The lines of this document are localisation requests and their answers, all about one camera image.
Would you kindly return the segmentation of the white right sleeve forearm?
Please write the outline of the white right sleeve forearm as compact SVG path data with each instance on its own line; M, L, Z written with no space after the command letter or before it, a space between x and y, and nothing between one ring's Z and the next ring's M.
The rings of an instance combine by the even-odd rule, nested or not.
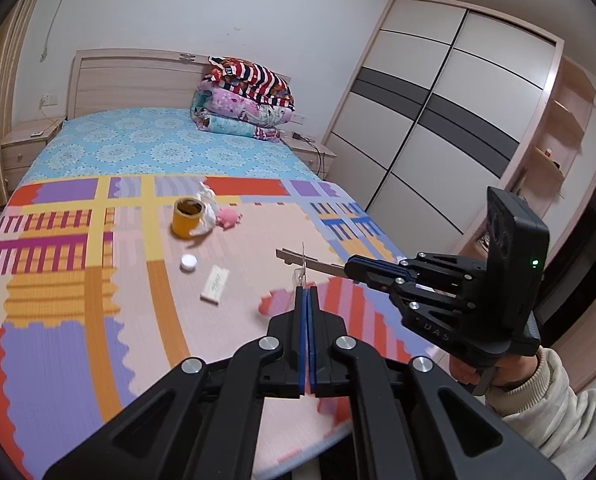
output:
M596 389L576 393L555 350L540 348L537 369L522 385L490 387L485 403L568 479L596 466Z

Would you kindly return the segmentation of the person's right hand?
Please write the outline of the person's right hand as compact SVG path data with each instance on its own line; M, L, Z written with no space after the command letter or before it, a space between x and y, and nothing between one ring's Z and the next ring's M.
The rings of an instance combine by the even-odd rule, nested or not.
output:
M538 384L534 377L540 368L543 351L543 347L538 348L534 356L506 354L488 368L488 372L493 373L488 385L505 393L525 393L534 390ZM456 356L450 356L448 366L450 376L464 387L476 387L484 378L482 370L457 359Z

